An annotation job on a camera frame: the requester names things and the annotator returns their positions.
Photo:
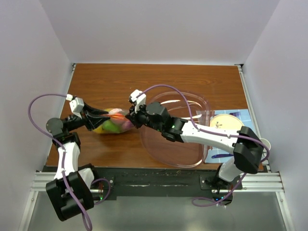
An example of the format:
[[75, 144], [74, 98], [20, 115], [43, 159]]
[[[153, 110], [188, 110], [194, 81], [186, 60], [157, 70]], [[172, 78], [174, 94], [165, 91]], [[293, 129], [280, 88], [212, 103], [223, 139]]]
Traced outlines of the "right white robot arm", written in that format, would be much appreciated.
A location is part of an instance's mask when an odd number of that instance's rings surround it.
[[126, 118], [136, 128], [146, 126], [160, 132], [168, 141], [212, 146], [232, 154], [233, 157], [220, 166], [214, 177], [214, 183], [220, 189], [226, 189], [241, 173], [258, 172], [264, 147], [249, 127], [223, 130], [197, 125], [187, 119], [171, 116], [159, 102], [133, 105]]

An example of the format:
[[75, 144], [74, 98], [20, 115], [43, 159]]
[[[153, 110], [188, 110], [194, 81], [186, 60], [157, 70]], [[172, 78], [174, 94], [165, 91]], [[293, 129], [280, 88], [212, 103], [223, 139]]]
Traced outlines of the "clear zip top bag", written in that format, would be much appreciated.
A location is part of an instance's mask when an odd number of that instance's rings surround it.
[[106, 109], [110, 119], [104, 121], [93, 130], [97, 134], [120, 134], [134, 128], [134, 125], [125, 117], [129, 111], [120, 108]]

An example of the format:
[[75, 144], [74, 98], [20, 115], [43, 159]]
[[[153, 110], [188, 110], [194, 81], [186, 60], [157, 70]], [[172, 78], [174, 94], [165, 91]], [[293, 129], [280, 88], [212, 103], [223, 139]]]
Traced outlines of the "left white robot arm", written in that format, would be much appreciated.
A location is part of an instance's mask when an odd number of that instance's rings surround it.
[[46, 191], [60, 221], [82, 214], [94, 207], [90, 189], [96, 188], [100, 177], [92, 164], [78, 169], [80, 139], [76, 129], [85, 126], [89, 131], [109, 120], [108, 112], [86, 103], [74, 105], [67, 118], [51, 118], [46, 124], [59, 154], [58, 168]]

